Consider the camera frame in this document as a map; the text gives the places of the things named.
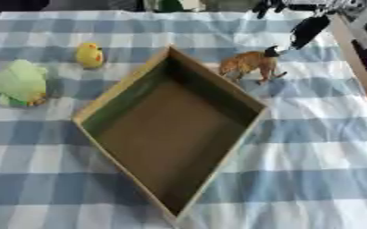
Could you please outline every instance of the open box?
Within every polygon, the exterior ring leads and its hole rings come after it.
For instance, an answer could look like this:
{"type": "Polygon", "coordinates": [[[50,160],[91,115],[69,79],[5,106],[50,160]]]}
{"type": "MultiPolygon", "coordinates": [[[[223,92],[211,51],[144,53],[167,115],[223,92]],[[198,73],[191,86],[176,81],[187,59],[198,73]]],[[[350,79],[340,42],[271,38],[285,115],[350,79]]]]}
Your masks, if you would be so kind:
{"type": "Polygon", "coordinates": [[[73,120],[170,222],[243,144],[264,105],[168,47],[73,120]]]}

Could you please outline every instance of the box rim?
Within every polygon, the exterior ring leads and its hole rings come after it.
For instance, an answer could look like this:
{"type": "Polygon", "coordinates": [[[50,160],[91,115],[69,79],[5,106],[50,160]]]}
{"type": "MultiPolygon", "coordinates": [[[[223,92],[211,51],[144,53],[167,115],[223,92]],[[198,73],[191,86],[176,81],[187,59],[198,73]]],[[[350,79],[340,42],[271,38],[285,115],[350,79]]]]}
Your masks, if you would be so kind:
{"type": "Polygon", "coordinates": [[[100,152],[106,156],[111,162],[118,167],[124,174],[126,174],[132,181],[139,186],[139,188],[148,195],[148,199],[155,204],[163,215],[168,219],[168,221],[173,224],[178,222],[183,217],[186,216],[187,211],[191,206],[199,199],[200,195],[204,193],[204,190],[209,186],[209,184],[218,175],[218,170],[221,166],[226,163],[226,161],[237,151],[241,142],[245,136],[249,135],[250,131],[254,129],[263,114],[266,113],[266,105],[260,102],[257,98],[251,97],[246,94],[238,85],[231,82],[229,79],[223,78],[211,71],[207,66],[203,65],[200,61],[190,57],[189,55],[179,51],[174,46],[169,46],[163,48],[161,51],[157,52],[145,63],[133,70],[131,73],[127,74],[126,77],[122,78],[118,83],[111,86],[106,92],[102,93],[98,98],[95,98],[88,105],[82,108],[73,116],[73,122],[78,126],[78,128],[84,133],[86,137],[100,150],[100,152]],[[147,72],[151,71],[155,66],[164,61],[169,56],[177,59],[178,61],[187,64],[188,61],[191,62],[191,66],[194,71],[202,71],[201,75],[205,76],[207,80],[215,84],[219,88],[225,90],[227,93],[234,96],[236,99],[244,102],[247,106],[254,109],[258,114],[249,123],[246,129],[241,134],[240,138],[235,141],[235,143],[230,147],[230,149],[225,153],[225,155],[216,163],[216,166],[212,169],[212,172],[208,174],[204,182],[201,184],[200,188],[190,197],[190,199],[184,204],[183,208],[178,214],[173,214],[166,205],[161,202],[134,174],[132,174],[125,166],[119,163],[115,158],[113,158],[110,153],[108,153],[99,143],[95,140],[91,134],[85,130],[82,123],[84,123],[88,118],[95,114],[102,106],[107,104],[113,98],[117,97],[120,93],[131,87],[138,79],[144,76],[147,72]]]}

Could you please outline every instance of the green stuffed toy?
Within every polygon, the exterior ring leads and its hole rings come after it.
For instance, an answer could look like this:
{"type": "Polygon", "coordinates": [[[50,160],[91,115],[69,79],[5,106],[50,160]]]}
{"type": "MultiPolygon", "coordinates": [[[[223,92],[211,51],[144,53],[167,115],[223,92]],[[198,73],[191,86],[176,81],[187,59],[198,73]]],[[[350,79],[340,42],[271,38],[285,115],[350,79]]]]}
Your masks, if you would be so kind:
{"type": "Polygon", "coordinates": [[[46,101],[47,69],[16,60],[0,72],[0,104],[37,106],[46,101]]]}

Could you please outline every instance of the yellow rubber duck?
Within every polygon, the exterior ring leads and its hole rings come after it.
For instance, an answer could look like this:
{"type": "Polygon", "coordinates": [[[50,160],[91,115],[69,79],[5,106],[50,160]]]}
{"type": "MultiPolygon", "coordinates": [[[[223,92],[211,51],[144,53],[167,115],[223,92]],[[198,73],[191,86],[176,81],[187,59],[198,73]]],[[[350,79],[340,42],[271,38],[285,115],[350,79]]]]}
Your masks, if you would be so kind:
{"type": "Polygon", "coordinates": [[[103,51],[96,43],[82,43],[76,50],[76,62],[84,68],[98,68],[104,62],[103,51]]]}

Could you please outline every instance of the tablecloth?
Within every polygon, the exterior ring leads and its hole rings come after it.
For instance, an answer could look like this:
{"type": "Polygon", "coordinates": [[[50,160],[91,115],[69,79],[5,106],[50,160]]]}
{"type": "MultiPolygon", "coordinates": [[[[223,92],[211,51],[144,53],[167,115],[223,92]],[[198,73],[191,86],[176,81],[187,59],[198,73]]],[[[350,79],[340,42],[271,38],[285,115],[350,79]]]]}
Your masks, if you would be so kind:
{"type": "MultiPolygon", "coordinates": [[[[43,12],[0,15],[0,69],[47,67],[43,106],[0,106],[0,228],[170,228],[71,123],[72,115],[162,47],[208,67],[289,42],[307,14],[43,12]],[[85,41],[106,63],[73,60],[85,41]]],[[[288,74],[241,87],[269,110],[180,228],[367,228],[367,97],[332,35],[279,59],[288,74]]]]}

